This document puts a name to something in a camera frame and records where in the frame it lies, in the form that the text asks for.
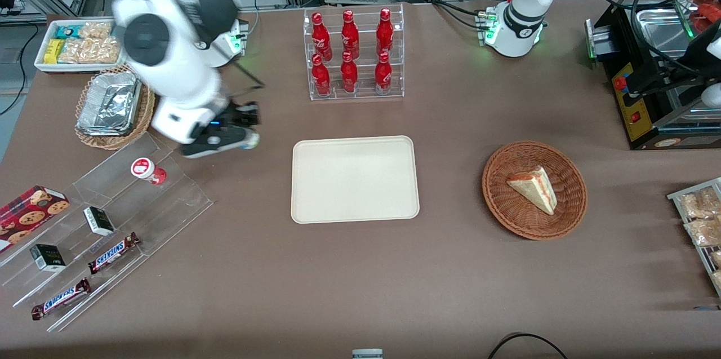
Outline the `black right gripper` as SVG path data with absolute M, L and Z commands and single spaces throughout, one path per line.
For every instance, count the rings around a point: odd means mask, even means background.
M 219 136 L 224 131 L 238 127 L 257 126 L 260 124 L 258 113 L 259 105 L 255 101 L 247 102 L 242 106 L 238 103 L 229 103 L 228 107 L 210 122 L 210 136 Z

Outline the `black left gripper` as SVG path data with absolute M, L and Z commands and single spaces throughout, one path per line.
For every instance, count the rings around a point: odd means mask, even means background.
M 633 68 L 633 99 L 663 92 L 682 85 L 706 83 L 706 77 L 680 67 L 668 67 L 664 62 L 644 62 Z

